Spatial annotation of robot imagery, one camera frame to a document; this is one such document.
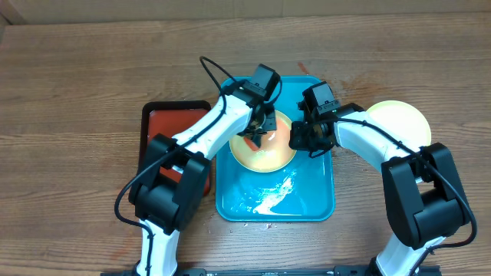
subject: red mark on table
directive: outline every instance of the red mark on table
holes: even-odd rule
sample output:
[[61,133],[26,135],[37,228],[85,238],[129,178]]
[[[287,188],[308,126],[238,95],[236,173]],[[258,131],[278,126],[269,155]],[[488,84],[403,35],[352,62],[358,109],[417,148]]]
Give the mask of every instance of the red mark on table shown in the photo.
[[310,74],[310,72],[307,70],[305,65],[302,62],[298,62],[298,68],[300,68],[300,71],[302,71],[304,74]]

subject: blue plastic tray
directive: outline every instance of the blue plastic tray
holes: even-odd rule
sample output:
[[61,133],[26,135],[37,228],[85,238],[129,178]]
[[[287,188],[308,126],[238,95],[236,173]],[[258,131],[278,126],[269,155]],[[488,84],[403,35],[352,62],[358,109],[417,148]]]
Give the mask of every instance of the blue plastic tray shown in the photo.
[[[297,102],[302,91],[321,82],[311,76],[282,77],[283,91],[275,109],[292,121],[302,120]],[[231,84],[228,79],[222,86]],[[278,93],[276,87],[272,98]],[[227,143],[216,155],[216,209],[229,221],[318,222],[334,211],[331,152],[311,159],[297,151],[293,160],[275,172],[253,172],[234,158]]]

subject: wooden table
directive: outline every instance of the wooden table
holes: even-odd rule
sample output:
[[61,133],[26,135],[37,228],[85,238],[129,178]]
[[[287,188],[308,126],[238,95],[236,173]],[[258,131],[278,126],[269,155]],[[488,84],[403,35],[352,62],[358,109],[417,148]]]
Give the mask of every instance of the wooden table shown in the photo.
[[[345,104],[403,100],[421,110],[433,141],[451,148],[479,223],[471,246],[441,250],[426,263],[445,275],[489,274],[489,13],[6,27],[0,274],[96,275],[139,259],[141,232],[118,222],[113,204],[136,172],[141,108],[152,100],[214,104],[200,55],[235,75],[258,63],[282,75],[315,75]],[[207,269],[367,264],[391,233],[381,176],[347,150],[335,149],[333,162],[337,206],[329,220],[231,223],[217,214],[212,192],[182,234],[179,262]],[[132,216],[132,205],[122,209]]]

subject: robotic arm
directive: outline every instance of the robotic arm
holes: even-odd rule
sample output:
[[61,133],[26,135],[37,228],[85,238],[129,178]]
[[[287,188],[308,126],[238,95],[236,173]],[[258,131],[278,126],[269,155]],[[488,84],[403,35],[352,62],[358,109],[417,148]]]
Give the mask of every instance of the robotic arm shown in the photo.
[[[266,101],[278,82],[279,76],[273,69],[259,65],[250,81],[234,82],[225,87],[226,111],[219,122],[161,164],[165,169],[183,174],[179,184],[161,175],[157,166],[132,186],[130,202],[135,205],[135,215],[154,233],[149,266],[149,239],[143,232],[142,257],[136,271],[140,276],[170,276],[176,272],[179,233],[199,205],[210,160],[237,133],[257,144],[261,134],[275,130],[274,109]],[[305,113],[304,121],[292,124],[289,146],[294,150],[307,150],[311,157],[320,156],[314,155],[317,151],[325,153],[334,146],[342,146],[367,160],[383,176],[387,217],[394,234],[386,248],[372,259],[364,272],[366,275],[409,275],[427,248],[441,243],[469,222],[452,191],[433,179],[414,156],[367,125],[377,126],[427,159],[465,199],[452,156],[445,146],[437,143],[420,148],[400,139],[378,126],[358,105],[341,106],[325,82],[308,88],[303,95],[299,108]],[[223,105],[220,98],[204,118],[172,139],[157,135],[147,148],[142,167],[148,167],[207,127],[220,114]],[[421,195],[417,189],[421,181],[434,181],[435,188]]]

